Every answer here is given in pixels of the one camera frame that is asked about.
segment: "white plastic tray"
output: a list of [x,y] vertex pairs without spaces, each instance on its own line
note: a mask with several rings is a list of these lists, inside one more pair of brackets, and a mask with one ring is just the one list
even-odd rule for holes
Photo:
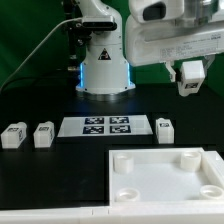
[[223,189],[224,164],[216,152],[201,148],[110,151],[111,205],[184,204],[208,198],[224,202]]

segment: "warning label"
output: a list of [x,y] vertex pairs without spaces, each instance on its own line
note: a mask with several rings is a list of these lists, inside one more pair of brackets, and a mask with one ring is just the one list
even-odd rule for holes
[[110,55],[108,54],[106,48],[103,49],[103,52],[101,53],[100,57],[98,58],[100,61],[108,61],[111,60]]

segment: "black cable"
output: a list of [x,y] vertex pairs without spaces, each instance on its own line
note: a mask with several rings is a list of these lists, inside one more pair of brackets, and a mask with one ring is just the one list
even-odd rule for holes
[[2,88],[2,93],[3,93],[3,91],[9,86],[9,85],[11,85],[12,83],[14,83],[14,82],[18,82],[18,81],[21,81],[21,80],[29,80],[29,79],[34,79],[34,80],[37,80],[37,81],[40,81],[40,80],[43,80],[43,79],[68,79],[68,78],[70,78],[70,76],[68,77],[66,77],[66,76],[62,76],[62,77],[58,77],[58,76],[55,76],[55,77],[20,77],[20,78],[16,78],[16,79],[13,79],[13,80],[11,80],[11,81],[9,81],[9,82],[7,82],[5,85],[4,85],[4,88]]

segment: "black sticker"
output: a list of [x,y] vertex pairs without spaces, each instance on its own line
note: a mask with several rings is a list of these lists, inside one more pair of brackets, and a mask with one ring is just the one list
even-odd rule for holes
[[22,139],[23,139],[23,132],[22,132],[22,130],[20,130],[20,132],[19,132],[19,141],[22,141]]
[[110,55],[108,54],[106,48],[103,49],[103,52],[101,53],[100,57],[98,58],[100,61],[108,61],[111,60]]
[[128,117],[110,117],[110,124],[128,124]]
[[188,83],[186,86],[185,86],[185,89],[196,89],[198,87],[198,84],[199,83]]
[[51,129],[51,131],[50,131],[50,135],[51,135],[51,140],[52,140],[52,138],[53,138],[53,132],[52,132],[52,129]]
[[85,124],[104,124],[103,117],[91,117],[85,119]]
[[168,123],[161,123],[159,125],[160,125],[161,128],[167,128],[167,127],[170,126]]
[[9,128],[8,129],[8,132],[16,132],[18,130],[19,130],[19,128]]
[[129,125],[116,125],[110,126],[111,134],[126,134],[131,133],[131,127]]
[[104,134],[103,126],[88,126],[83,128],[84,135]]
[[49,130],[49,127],[40,127],[39,128],[39,131],[48,131]]

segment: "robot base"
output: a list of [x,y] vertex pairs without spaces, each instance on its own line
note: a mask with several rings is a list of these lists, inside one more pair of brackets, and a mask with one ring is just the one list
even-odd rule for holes
[[76,88],[77,96],[80,98],[85,98],[88,100],[94,101],[117,101],[120,99],[131,97],[135,94],[135,85],[132,84],[129,86],[129,89],[119,93],[111,93],[111,94],[94,94],[89,93],[83,90],[83,88],[77,87]]

